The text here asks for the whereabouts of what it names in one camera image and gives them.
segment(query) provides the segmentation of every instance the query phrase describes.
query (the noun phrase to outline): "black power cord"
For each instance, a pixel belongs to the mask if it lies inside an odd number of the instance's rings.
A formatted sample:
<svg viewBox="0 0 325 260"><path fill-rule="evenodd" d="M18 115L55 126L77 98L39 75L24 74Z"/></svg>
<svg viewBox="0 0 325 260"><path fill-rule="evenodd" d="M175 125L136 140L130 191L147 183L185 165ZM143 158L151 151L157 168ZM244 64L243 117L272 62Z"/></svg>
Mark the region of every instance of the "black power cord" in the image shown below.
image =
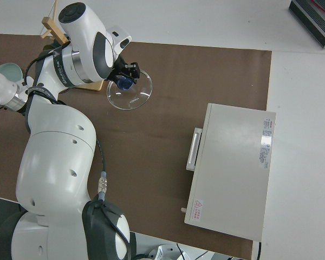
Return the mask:
<svg viewBox="0 0 325 260"><path fill-rule="evenodd" d="M261 242L259 242L259 250L258 250L258 256L256 258L256 260L260 260L260 255L261 255Z"/></svg>
<svg viewBox="0 0 325 260"><path fill-rule="evenodd" d="M110 223L111 227L114 229L114 231L118 234L118 236L123 240L125 246L126 246L126 252L127 252L127 260L131 260L131 246L130 243L128 241L128 239L124 236L124 234L121 232L121 230L117 227L116 224L114 224L112 222L112 220L110 219L110 217L107 215L106 210L105 210L105 206L103 204L100 205L101 207L101 211L103 213L103 215L105 216L105 218L108 220L108 222Z"/></svg>
<svg viewBox="0 0 325 260"><path fill-rule="evenodd" d="M179 249L180 255L182 256L183 260L185 260L182 250L180 249L178 243L176 243L176 244L177 244L177 247Z"/></svg>
<svg viewBox="0 0 325 260"><path fill-rule="evenodd" d="M66 48L70 43L71 43L71 42L66 42L66 43L64 43L63 45L61 45L61 49ZM27 67L27 69L25 70L25 73L24 73L24 84L25 84L25 85L28 84L28 83L27 83L27 77L28 77L28 71L29 71L29 69L31 68L31 66L32 66L35 62L37 62L37 61L44 60L44 59L46 59L47 57L52 56L53 53L54 53L54 52L51 51L50 53L47 53L47 54L45 54L45 55L43 55L43 56L41 56L41 57L38 57L38 58L36 58L36 59L34 59L33 61L30 62L30 64L28 65L28 67Z"/></svg>
<svg viewBox="0 0 325 260"><path fill-rule="evenodd" d="M260 255L261 255L261 242L259 242L258 257L256 258L256 260L260 260Z"/></svg>
<svg viewBox="0 0 325 260"><path fill-rule="evenodd" d="M208 253L208 250L206 251L206 252L204 252L204 253L202 253L201 255L199 255L197 258L195 258L194 260L197 260L197 259L199 259L199 258L201 258L201 257L203 257L205 254L207 254Z"/></svg>
<svg viewBox="0 0 325 260"><path fill-rule="evenodd" d="M100 150L101 154L101 161L102 161L102 171L106 172L106 161L105 161L105 154L103 153L102 145L100 144L100 141L96 139L96 144Z"/></svg>

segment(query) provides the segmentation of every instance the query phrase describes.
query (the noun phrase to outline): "brown mat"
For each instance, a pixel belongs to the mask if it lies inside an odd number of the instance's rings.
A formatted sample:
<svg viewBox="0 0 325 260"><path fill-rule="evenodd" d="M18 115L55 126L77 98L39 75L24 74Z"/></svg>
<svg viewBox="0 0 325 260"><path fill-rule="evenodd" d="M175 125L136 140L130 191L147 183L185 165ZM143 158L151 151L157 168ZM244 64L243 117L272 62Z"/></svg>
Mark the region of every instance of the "brown mat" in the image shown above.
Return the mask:
<svg viewBox="0 0 325 260"><path fill-rule="evenodd" d="M25 68L45 42L0 35L0 64ZM266 109L270 51L131 43L123 52L153 81L143 107L123 112L100 92L72 89L60 99L93 122L104 146L108 199L126 214L132 231L245 259L250 240L184 224L193 173L185 170L193 130L202 127L207 103ZM0 197L16 200L15 182L28 133L17 113L0 110ZM95 152L90 196L101 172Z"/></svg>

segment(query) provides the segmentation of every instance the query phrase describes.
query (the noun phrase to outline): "white device box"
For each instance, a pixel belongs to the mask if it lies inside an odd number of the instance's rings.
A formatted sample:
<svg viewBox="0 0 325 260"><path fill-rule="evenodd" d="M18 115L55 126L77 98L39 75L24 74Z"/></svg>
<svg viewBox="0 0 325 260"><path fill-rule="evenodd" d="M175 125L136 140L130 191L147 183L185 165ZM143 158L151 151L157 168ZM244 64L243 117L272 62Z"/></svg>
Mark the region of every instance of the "white device box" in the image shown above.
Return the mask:
<svg viewBox="0 0 325 260"><path fill-rule="evenodd" d="M185 223L261 241L275 120L273 112L208 104L199 148L194 140L191 148L190 158L198 155Z"/></svg>

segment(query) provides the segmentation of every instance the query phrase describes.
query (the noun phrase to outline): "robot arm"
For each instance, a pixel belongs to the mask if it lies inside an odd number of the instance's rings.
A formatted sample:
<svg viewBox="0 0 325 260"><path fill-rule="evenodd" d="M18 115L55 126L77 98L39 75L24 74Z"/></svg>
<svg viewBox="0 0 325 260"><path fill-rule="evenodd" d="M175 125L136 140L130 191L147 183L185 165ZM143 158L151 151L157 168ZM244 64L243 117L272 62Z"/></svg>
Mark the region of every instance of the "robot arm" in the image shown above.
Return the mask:
<svg viewBox="0 0 325 260"><path fill-rule="evenodd" d="M94 126L78 110L51 100L66 88L103 79L129 88L139 78L139 67L126 64L120 53L131 37L119 28L108 32L83 3L65 7L59 21L71 42L36 59L33 86L0 74L0 105L24 111L30 130L16 187L18 202L28 212L0 232L0 260L8 255L14 260L130 260L124 214L105 200L104 189L93 200L87 191ZM120 83L123 77L127 80Z"/></svg>

